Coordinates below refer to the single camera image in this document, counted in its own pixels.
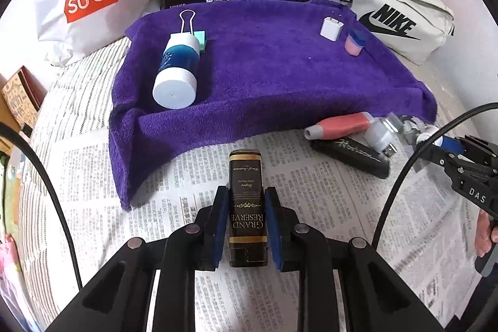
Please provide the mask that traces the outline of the person right hand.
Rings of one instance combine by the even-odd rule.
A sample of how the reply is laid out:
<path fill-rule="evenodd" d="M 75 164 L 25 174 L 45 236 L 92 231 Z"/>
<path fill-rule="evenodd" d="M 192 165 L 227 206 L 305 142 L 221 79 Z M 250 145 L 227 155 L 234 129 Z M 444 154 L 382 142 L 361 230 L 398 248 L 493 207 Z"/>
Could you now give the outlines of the person right hand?
<path fill-rule="evenodd" d="M 492 226 L 489 215 L 485 211 L 480 210 L 474 239 L 474 247 L 477 256 L 482 258 L 485 254 L 490 252 L 492 244 L 497 243 L 497 236 L 497 227 Z"/>

